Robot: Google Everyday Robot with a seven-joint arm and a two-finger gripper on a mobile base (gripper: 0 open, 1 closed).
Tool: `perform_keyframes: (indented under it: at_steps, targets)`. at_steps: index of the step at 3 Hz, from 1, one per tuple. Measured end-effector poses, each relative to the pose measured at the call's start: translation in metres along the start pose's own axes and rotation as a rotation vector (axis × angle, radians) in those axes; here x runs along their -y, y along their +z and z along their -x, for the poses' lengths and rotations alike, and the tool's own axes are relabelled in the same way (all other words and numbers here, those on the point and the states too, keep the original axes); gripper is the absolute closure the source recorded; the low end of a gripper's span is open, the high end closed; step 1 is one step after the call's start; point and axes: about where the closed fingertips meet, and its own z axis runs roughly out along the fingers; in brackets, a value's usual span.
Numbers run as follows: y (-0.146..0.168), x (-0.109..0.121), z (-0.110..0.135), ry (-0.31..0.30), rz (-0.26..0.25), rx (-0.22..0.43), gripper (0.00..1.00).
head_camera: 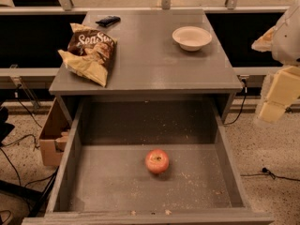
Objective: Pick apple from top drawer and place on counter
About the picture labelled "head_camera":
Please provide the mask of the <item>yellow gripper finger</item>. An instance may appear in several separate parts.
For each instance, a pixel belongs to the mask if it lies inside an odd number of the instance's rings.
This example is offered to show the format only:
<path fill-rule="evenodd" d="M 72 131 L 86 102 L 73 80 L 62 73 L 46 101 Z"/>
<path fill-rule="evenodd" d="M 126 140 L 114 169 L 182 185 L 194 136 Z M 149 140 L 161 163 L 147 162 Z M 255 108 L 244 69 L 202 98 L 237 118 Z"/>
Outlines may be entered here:
<path fill-rule="evenodd" d="M 262 36 L 252 43 L 251 49 L 261 53 L 271 52 L 274 31 L 275 27 L 268 29 Z"/>
<path fill-rule="evenodd" d="M 299 97 L 300 67 L 286 66 L 272 76 L 258 118 L 265 123 L 276 123 Z"/>

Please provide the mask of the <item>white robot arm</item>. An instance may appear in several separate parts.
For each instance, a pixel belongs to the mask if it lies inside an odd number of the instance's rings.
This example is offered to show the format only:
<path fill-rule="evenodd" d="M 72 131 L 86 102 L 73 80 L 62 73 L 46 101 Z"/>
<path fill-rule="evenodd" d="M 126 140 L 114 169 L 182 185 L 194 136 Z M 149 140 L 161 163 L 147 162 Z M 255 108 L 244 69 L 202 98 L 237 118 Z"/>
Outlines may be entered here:
<path fill-rule="evenodd" d="M 266 127 L 275 124 L 300 98 L 300 0 L 296 0 L 277 23 L 253 42 L 251 48 L 270 52 L 283 67 L 269 72 L 263 80 L 261 99 L 254 123 Z"/>

